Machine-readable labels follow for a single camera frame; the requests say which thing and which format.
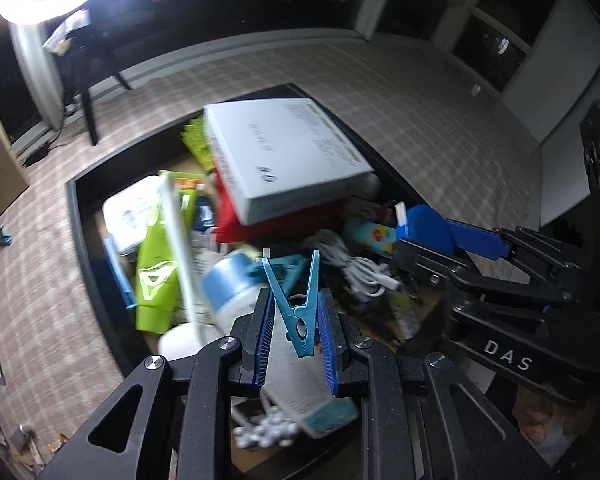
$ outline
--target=checkered carpet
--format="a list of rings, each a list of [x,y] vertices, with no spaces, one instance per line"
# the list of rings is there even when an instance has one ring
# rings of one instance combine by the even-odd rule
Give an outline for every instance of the checkered carpet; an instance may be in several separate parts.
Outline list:
[[[293,82],[342,118],[442,214],[488,228],[520,224],[537,169],[490,110],[423,51],[373,44],[274,48],[208,62],[97,104],[29,171],[0,223],[0,386],[6,433],[25,420],[41,446],[72,434],[122,377],[87,297],[64,184],[107,153],[203,105]]]

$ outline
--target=teal object on floor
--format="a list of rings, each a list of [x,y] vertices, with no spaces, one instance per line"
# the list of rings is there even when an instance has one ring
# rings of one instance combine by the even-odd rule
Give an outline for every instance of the teal object on floor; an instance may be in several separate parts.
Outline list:
[[[8,247],[13,241],[13,236],[5,234],[3,229],[4,224],[0,226],[0,247]]]

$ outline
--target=label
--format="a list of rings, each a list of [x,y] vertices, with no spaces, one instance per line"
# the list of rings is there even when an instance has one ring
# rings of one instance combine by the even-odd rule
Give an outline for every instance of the label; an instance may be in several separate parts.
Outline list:
[[[470,334],[466,344],[492,362],[528,379],[537,381],[542,374],[541,364],[536,358],[511,344],[499,342],[478,333]]]

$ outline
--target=colorful packaging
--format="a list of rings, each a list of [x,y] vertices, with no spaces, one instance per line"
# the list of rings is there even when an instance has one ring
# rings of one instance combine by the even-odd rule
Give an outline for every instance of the colorful packaging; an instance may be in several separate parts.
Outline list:
[[[170,172],[182,199],[181,212],[187,229],[191,226],[196,188],[204,175]],[[143,332],[164,334],[171,328],[171,318],[178,299],[178,262],[173,257],[162,220],[160,199],[156,195],[147,222],[146,238],[138,253],[136,272],[136,328]]]

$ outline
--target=cardboard box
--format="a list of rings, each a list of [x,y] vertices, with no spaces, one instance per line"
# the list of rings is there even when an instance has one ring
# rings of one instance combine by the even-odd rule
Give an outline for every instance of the cardboard box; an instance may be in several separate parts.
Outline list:
[[[243,225],[350,195],[372,171],[311,99],[205,106],[205,135]]]

